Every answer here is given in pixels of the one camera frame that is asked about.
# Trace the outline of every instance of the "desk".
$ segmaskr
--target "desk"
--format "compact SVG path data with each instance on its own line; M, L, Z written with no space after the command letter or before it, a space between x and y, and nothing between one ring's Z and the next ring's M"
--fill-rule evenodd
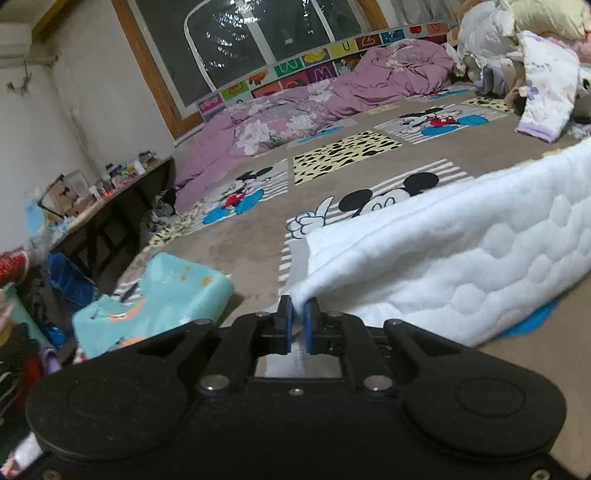
M161 160L147 169L143 175L116 190L111 197L92 204L68 226L67 232L54 243L51 251L61 252L69 257L87 277L98 283L98 277L113 263L123 248L130 246L134 255L139 252L139 221L152 208L150 199L168 187L173 168L172 157ZM154 186L148 188L148 184L153 183L149 179L160 175L161 182L157 183L155 188ZM106 231L115 222L119 225L119 230L122 229L124 233L118 242L114 241ZM104 260L97 263L99 238L105 244L108 254ZM84 250L86 250L86 262L80 256Z

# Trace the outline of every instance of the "metal bolt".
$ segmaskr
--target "metal bolt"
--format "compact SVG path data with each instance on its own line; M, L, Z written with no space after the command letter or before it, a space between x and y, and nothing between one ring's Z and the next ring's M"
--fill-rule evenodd
M61 480L60 472L54 468L47 468L41 474L43 480Z
M230 379L224 375L207 375L199 383L206 390L215 391L226 388L230 384Z
M363 385L372 392L381 392L392 387L394 383L391 378L384 375L371 375L370 377L365 378Z
M531 474L531 480L550 480L550 472L545 468L540 468Z

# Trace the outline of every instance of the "purple floral blanket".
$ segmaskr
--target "purple floral blanket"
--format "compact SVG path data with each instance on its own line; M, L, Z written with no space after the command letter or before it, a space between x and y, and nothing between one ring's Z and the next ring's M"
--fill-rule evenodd
M250 157L311 135L346 116L449 85L453 60L426 40L401 40L367 51L355 71L231 106L192 139L178 166L176 209L185 212L207 186Z

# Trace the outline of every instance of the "white wall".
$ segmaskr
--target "white wall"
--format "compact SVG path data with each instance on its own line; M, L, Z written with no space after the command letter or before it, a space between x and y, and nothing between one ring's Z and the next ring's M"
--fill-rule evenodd
M23 98L4 86L20 86L24 68L0 69L0 251L29 238L26 192L43 191L59 174L78 169L95 180L60 108L49 70L33 66L29 72L30 93Z
M66 114L93 161L103 167L139 152L160 157L173 138L144 81L111 0L84 0L50 39Z

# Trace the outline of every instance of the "ceiling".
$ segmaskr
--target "ceiling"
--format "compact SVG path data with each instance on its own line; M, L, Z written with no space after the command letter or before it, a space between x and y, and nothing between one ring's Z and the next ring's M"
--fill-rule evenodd
M0 22L35 25L56 0L0 0Z

